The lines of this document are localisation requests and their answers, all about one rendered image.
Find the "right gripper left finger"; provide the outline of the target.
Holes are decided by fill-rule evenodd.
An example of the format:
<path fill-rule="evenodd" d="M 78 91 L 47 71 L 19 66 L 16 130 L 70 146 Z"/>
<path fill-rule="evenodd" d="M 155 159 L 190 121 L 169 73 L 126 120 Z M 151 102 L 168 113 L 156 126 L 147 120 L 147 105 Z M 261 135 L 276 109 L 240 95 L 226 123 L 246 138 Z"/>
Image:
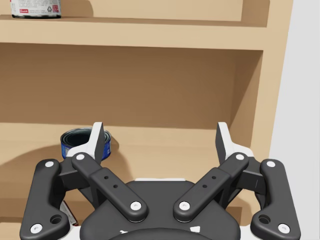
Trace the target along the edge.
<path fill-rule="evenodd" d="M 34 171 L 20 240 L 59 240 L 71 228 L 60 211 L 67 191 L 79 189 L 95 209 L 105 197 L 128 221 L 138 223 L 148 215 L 147 204 L 111 170 L 101 166 L 105 145 L 102 122 L 92 126 L 87 143 L 71 148 L 62 162 L 40 161 Z"/>

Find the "blue flat can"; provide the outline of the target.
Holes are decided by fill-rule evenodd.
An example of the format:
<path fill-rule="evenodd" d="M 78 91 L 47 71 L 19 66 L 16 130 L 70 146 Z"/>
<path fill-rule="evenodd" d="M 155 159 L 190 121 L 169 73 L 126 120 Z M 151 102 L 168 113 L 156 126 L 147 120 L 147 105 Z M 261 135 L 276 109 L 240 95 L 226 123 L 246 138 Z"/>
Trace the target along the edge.
<path fill-rule="evenodd" d="M 82 127 L 63 133 L 60 137 L 62 158 L 65 159 L 67 157 L 67 153 L 71 148 L 86 144 L 89 141 L 91 132 L 92 127 Z M 104 138 L 102 161 L 107 159 L 111 154 L 111 134 L 106 130 L 104 130 Z"/>

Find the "pale wooden shelf unit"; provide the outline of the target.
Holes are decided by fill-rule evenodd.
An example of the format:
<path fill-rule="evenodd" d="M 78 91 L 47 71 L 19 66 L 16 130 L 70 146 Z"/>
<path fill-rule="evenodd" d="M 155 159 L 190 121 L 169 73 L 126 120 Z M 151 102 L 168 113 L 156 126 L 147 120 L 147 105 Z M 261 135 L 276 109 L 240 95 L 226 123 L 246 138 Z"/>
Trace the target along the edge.
<path fill-rule="evenodd" d="M 215 134 L 270 157 L 293 0 L 61 0 L 17 19 L 0 0 L 0 240 L 19 231 L 34 170 L 64 132 L 103 122 L 124 182 L 197 182 Z"/>

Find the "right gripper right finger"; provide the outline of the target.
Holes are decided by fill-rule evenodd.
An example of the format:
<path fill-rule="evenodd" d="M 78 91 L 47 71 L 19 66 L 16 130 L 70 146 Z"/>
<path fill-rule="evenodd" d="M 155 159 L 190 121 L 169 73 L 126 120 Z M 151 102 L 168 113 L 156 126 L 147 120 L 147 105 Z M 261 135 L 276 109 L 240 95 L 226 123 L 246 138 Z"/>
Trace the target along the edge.
<path fill-rule="evenodd" d="M 260 206 L 250 223 L 256 238 L 300 240 L 300 225 L 283 163 L 275 159 L 257 161 L 250 148 L 232 141 L 225 122 L 217 124 L 215 146 L 219 166 L 174 203 L 175 219 L 191 222 L 212 201 L 225 209 L 241 190 L 249 190 Z"/>

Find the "red and white carton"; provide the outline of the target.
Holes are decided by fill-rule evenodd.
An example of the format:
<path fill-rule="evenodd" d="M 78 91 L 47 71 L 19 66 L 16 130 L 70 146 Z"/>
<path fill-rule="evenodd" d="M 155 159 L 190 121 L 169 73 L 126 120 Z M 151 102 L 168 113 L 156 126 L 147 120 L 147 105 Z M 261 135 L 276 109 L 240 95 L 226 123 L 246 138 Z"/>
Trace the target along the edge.
<path fill-rule="evenodd" d="M 60 205 L 60 211 L 65 213 L 67 215 L 68 221 L 70 225 L 77 227 L 79 225 L 78 221 L 76 220 L 75 216 L 71 212 L 69 206 L 67 203 L 63 200 L 61 205 Z"/>

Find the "red and white can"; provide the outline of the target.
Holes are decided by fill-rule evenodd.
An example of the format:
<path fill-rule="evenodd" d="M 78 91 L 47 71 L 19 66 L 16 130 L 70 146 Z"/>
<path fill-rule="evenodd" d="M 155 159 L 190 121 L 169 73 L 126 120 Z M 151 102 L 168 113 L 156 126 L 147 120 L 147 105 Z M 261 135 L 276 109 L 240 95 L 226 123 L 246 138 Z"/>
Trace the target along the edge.
<path fill-rule="evenodd" d="M 61 0 L 10 0 L 11 15 L 20 19 L 60 19 Z"/>

